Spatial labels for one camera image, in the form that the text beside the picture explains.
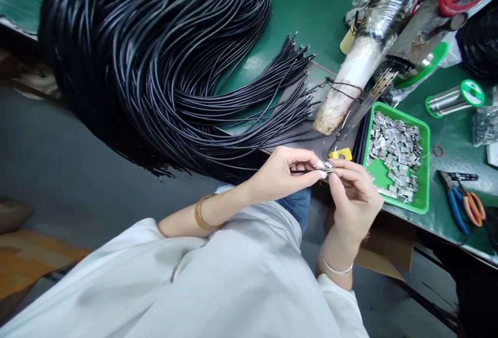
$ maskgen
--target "metal terminal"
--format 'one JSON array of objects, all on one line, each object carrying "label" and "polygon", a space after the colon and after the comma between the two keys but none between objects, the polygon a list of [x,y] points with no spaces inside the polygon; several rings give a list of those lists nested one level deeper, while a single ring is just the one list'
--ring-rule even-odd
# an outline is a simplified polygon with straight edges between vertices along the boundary
[{"label": "metal terminal", "polygon": [[377,188],[380,194],[391,196],[402,202],[413,202],[418,191],[415,172],[420,166],[420,130],[406,125],[401,120],[392,120],[379,111],[373,115],[368,149],[367,165],[374,159],[383,161],[388,178],[393,181],[388,190]]}]

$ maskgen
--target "floor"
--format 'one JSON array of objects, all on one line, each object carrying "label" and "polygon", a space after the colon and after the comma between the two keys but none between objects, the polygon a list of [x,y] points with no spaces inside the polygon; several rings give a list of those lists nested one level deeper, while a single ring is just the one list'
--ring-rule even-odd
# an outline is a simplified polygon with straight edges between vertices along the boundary
[{"label": "floor", "polygon": [[[161,219],[194,203],[218,184],[186,173],[159,180],[115,154],[69,111],[7,87],[0,87],[0,137],[0,195],[34,208],[27,227],[89,250],[142,218]],[[312,269],[329,199],[322,193],[311,201],[301,250]],[[414,254],[403,276],[426,298],[455,310],[452,278],[422,256]],[[23,304],[51,285],[38,282]],[[355,267],[354,290],[372,338],[454,336],[383,275]]]}]

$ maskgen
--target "lab coat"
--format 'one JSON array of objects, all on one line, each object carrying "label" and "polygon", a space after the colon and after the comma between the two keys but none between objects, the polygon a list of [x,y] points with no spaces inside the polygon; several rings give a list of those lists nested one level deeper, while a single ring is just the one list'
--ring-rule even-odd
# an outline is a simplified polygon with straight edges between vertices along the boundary
[{"label": "lab coat", "polygon": [[368,336],[354,292],[315,279],[300,242],[297,221],[275,202],[245,208],[206,239],[165,238],[144,219],[83,259],[0,337]]}]

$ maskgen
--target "orange handle pliers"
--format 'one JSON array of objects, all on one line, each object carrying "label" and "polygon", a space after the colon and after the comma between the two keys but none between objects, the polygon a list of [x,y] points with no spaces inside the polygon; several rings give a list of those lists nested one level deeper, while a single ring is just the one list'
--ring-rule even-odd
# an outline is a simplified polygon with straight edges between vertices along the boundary
[{"label": "orange handle pliers", "polygon": [[463,208],[465,209],[465,213],[467,214],[468,219],[475,226],[482,226],[482,221],[486,219],[486,211],[484,210],[484,206],[482,205],[479,197],[471,192],[465,190],[460,181],[458,181],[459,193],[461,195],[462,201],[459,202]]}]

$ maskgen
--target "black wire coil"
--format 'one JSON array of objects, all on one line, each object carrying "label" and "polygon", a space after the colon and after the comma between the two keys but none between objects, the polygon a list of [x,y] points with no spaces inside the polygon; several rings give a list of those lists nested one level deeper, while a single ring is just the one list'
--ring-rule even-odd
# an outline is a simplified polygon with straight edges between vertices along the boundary
[{"label": "black wire coil", "polygon": [[472,77],[498,79],[498,0],[472,16],[456,33],[462,68]]},{"label": "black wire coil", "polygon": [[159,176],[240,183],[264,162],[259,148],[297,141],[276,137],[310,111],[314,55],[290,36],[254,81],[220,93],[270,13],[271,0],[43,0],[38,39],[71,109],[117,153]]}]

